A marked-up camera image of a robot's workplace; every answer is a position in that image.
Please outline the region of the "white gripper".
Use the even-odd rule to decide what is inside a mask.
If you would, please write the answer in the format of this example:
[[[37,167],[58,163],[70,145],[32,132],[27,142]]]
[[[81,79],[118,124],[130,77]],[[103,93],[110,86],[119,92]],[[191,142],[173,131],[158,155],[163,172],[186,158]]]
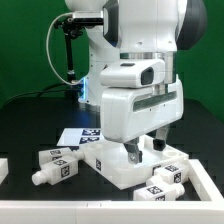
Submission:
[[[153,148],[163,150],[169,132],[165,125],[180,119],[182,114],[183,88],[179,78],[161,95],[154,95],[152,87],[107,88],[101,99],[101,130],[107,140],[125,143],[128,161],[138,164],[142,162],[138,137],[157,129]]]

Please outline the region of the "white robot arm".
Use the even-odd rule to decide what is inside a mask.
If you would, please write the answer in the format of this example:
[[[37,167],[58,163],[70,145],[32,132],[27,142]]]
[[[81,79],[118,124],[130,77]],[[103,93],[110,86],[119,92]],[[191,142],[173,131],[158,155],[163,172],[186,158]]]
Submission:
[[[142,161],[139,137],[154,131],[154,148],[166,145],[169,124],[183,114],[182,83],[174,55],[203,36],[207,15],[202,0],[65,0],[74,19],[103,16],[103,36],[119,59],[100,73],[101,128],[122,143],[128,160]]]

